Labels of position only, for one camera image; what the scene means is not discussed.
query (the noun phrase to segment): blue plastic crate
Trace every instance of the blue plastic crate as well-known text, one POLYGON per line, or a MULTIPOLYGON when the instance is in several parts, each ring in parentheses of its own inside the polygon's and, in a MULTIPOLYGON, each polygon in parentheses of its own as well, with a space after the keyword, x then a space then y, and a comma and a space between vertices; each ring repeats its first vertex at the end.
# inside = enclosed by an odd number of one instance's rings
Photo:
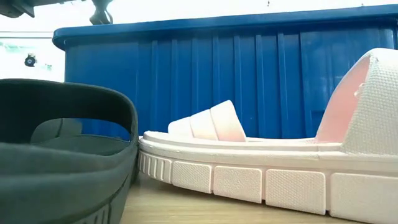
MULTIPOLYGON (((343 75, 375 47, 397 48, 398 4, 56 30, 65 80, 121 91, 139 133, 232 100, 248 136, 315 135, 343 75)), ((85 132, 121 128, 85 122, 85 132)))

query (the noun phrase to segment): black object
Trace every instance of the black object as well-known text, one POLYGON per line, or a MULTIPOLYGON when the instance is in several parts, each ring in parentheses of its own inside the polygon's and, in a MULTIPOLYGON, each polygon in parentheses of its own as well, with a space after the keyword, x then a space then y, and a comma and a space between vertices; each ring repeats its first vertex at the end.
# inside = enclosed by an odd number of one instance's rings
POLYGON ((107 88, 39 80, 0 80, 0 94, 0 223, 119 223, 137 170, 133 103, 107 88), (112 121, 131 140, 75 135, 78 124, 32 137, 59 118, 112 121))
MULTIPOLYGON (((26 13, 30 17, 34 18, 34 7, 48 4, 64 3, 68 1, 74 0, 0 0, 0 14, 10 18, 18 18, 26 13)), ((96 8, 94 15, 90 18, 90 22, 93 25, 113 23, 113 18, 111 14, 106 10, 108 4, 111 1, 112 0, 93 0, 96 8)))
POLYGON ((28 67, 34 67, 36 62, 36 56, 34 54, 28 54, 25 58, 25 65, 28 67))

